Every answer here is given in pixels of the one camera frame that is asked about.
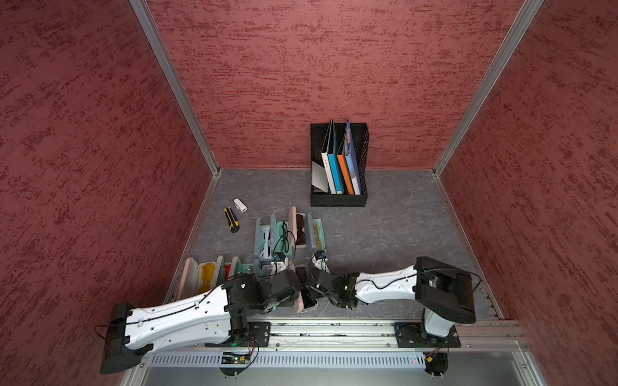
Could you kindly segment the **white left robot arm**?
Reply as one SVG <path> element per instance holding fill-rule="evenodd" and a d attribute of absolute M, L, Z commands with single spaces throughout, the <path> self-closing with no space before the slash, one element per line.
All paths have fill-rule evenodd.
<path fill-rule="evenodd" d="M 100 372 L 123 372 L 155 353 L 194 345 L 246 347 L 254 354 L 260 337 L 248 319 L 293 306 L 302 288 L 293 270 L 265 278 L 240 273 L 204 294 L 162 306 L 120 303 L 106 328 Z"/>

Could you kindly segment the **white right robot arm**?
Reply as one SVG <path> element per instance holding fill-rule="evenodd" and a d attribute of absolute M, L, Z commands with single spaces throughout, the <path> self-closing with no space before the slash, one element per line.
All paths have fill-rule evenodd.
<path fill-rule="evenodd" d="M 324 258 L 315 257 L 304 287 L 314 299 L 352 309 L 391 300 L 415 300 L 424 307 L 420 331 L 445 340 L 457 324 L 476 322 L 474 273 L 431 257 L 417 257 L 414 265 L 386 273 L 331 273 Z"/>

